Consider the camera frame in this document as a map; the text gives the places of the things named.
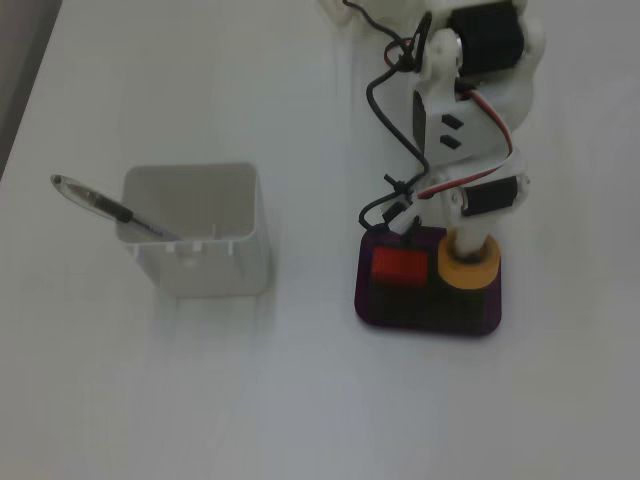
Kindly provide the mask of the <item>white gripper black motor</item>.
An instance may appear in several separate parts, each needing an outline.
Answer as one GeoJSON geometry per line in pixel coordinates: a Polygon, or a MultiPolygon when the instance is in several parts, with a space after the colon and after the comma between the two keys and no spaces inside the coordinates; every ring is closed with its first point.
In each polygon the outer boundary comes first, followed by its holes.
{"type": "MultiPolygon", "coordinates": [[[[439,197],[449,230],[449,252],[459,261],[485,261],[491,255],[489,224],[465,224],[471,220],[503,215],[524,201],[528,195],[526,162],[520,154],[491,163],[471,173],[424,187],[415,194],[421,201],[439,197]]],[[[403,235],[410,230],[422,207],[418,201],[390,201],[382,208],[382,218],[389,231],[403,235]]]]}

